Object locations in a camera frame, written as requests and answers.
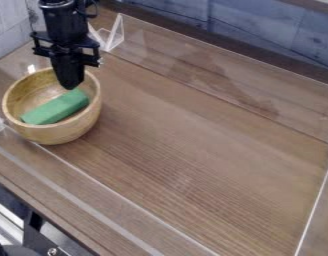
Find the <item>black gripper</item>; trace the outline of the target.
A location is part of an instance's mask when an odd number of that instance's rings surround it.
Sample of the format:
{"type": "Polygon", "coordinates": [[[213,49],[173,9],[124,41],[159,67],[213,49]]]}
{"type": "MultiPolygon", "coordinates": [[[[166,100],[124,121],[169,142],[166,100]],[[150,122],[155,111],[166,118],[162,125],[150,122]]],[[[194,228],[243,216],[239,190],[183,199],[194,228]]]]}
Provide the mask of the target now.
{"type": "Polygon", "coordinates": [[[68,89],[76,88],[84,81],[86,66],[102,65],[100,43],[90,36],[79,41],[66,44],[56,43],[46,31],[31,33],[34,39],[34,54],[51,58],[54,70],[62,86],[68,89]],[[70,61],[70,76],[67,74],[68,59],[66,56],[54,56],[56,53],[72,55],[70,61]]]}

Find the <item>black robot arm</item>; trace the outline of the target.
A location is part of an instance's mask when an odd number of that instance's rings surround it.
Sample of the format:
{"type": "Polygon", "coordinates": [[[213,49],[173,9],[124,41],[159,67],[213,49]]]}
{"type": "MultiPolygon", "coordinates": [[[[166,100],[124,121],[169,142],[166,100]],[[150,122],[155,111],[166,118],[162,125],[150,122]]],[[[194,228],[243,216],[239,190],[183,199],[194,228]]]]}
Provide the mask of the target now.
{"type": "Polygon", "coordinates": [[[88,20],[99,16],[99,0],[39,0],[46,31],[34,31],[34,54],[51,60],[60,85],[74,90],[86,67],[100,66],[100,43],[90,36],[88,20]]]}

